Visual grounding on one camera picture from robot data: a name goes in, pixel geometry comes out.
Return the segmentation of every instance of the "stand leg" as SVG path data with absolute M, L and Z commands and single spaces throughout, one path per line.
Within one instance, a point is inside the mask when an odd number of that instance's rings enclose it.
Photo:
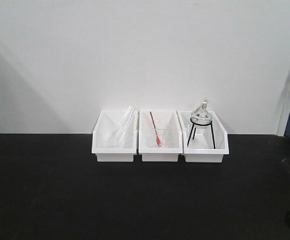
M 188 145 L 189 145 L 189 141 L 190 141 L 190 138 L 191 138 L 191 134 L 192 134 L 192 132 L 193 132 L 193 129 L 194 129 L 194 124 L 193 124 L 193 126 L 191 127 L 191 131 L 190 131 L 189 138 L 188 138 L 188 142 L 187 142 L 187 147 L 188 147 Z
M 211 136 L 213 137 L 214 149 L 216 149 L 216 147 L 215 147 L 215 139 L 214 139 L 214 129 L 213 129 L 213 124 L 210 125 L 210 129 L 211 129 Z
M 196 134 L 196 128 L 194 130 L 193 140 L 195 139 L 195 134 Z

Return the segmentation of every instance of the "flask stand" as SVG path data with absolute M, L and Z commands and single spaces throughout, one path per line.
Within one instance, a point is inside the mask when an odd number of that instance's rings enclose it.
M 190 131 L 189 138 L 188 138 L 188 141 L 187 141 L 187 147 L 188 147 L 188 145 L 189 145 L 189 142 L 190 142 L 190 139 L 191 139 L 191 134 L 192 134 L 192 132 L 193 132 L 193 130 L 194 130 L 195 125 L 197 125 L 197 126 L 202 126 L 202 127 L 206 127 L 206 126 L 209 126 L 209 125 L 210 125 L 211 136 L 212 136 L 212 138 L 213 138 L 213 145 L 214 145 L 214 149 L 216 149 L 216 147 L 215 147 L 215 138 L 214 138 L 214 129 L 213 129 L 213 121 L 210 121 L 210 123 L 208 123 L 208 124 L 198 124 L 198 123 L 193 122 L 193 121 L 191 120 L 191 118 L 190 118 L 190 122 L 191 122 L 193 125 L 191 126 L 191 131 Z M 193 140 L 195 139 L 195 133 L 196 133 L 196 127 L 195 127 L 195 130 L 194 130 Z

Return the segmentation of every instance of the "red stirring rod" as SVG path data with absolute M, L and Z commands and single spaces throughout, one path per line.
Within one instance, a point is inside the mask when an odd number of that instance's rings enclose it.
M 159 136 L 158 136 L 158 133 L 157 133 L 157 130 L 156 130 L 156 125 L 155 125 L 154 117 L 153 117 L 153 114 L 151 113 L 151 111 L 150 111 L 150 116 L 151 116 L 151 120 L 153 121 L 154 129 L 155 129 L 155 133 L 156 133 L 156 142 L 157 142 L 157 145 L 161 147 L 161 141 L 159 139 Z

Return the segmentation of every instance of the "white backdrop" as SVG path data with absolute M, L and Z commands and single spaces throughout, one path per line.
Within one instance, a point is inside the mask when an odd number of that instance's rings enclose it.
M 192 110 L 276 134 L 290 0 L 1 0 L 0 133 L 90 133 L 101 109 Z

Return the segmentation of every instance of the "storage bin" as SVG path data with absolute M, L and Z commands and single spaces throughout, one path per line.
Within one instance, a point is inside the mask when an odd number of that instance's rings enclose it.
M 177 162 L 183 152 L 181 128 L 176 111 L 152 111 L 157 133 L 162 142 L 158 146 L 149 111 L 139 113 L 139 154 L 144 162 Z
M 125 111 L 102 110 L 93 130 L 92 153 L 99 162 L 132 162 L 137 154 L 138 111 L 135 111 L 131 123 L 120 147 L 104 147 Z
M 187 147 L 187 141 L 192 127 L 190 122 L 191 111 L 177 111 L 182 135 L 183 135 L 183 154 L 186 162 L 190 163 L 220 163 L 223 155 L 229 154 L 227 132 L 220 123 L 217 115 L 209 111 L 213 117 L 213 130 L 215 139 L 215 148 L 210 125 L 205 129 L 196 128 L 195 139 L 191 139 Z

